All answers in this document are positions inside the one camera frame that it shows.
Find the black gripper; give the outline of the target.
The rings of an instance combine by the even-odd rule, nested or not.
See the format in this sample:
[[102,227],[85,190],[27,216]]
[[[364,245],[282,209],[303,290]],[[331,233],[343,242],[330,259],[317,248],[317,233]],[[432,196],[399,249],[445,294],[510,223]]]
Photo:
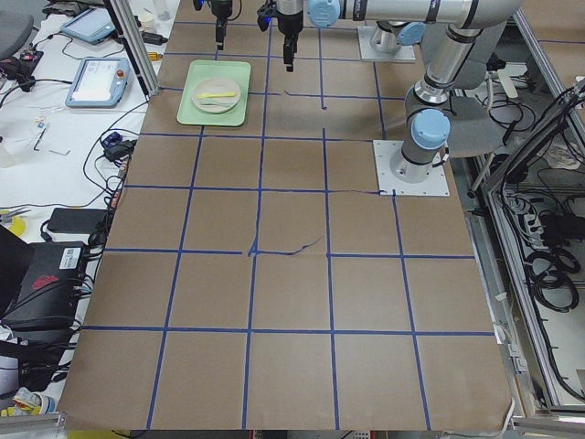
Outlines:
[[303,0],[267,0],[257,10],[257,24],[266,31],[272,19],[284,34],[282,59],[287,72],[294,70],[294,57],[297,53],[298,35],[303,30]]
[[218,50],[224,49],[225,37],[227,35],[227,20],[233,14],[232,0],[193,0],[193,7],[200,11],[204,5],[208,5],[216,20],[216,45]]

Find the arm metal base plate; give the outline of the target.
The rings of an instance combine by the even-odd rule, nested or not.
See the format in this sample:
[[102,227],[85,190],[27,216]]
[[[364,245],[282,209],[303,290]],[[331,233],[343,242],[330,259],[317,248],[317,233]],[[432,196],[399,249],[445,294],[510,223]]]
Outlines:
[[378,178],[378,192],[398,197],[449,197],[441,155],[430,164],[413,165],[402,154],[402,141],[375,140],[373,150]]
[[399,37],[405,33],[406,23],[388,27],[359,26],[357,39],[360,58],[365,62],[414,63],[416,60],[412,45],[402,45]]

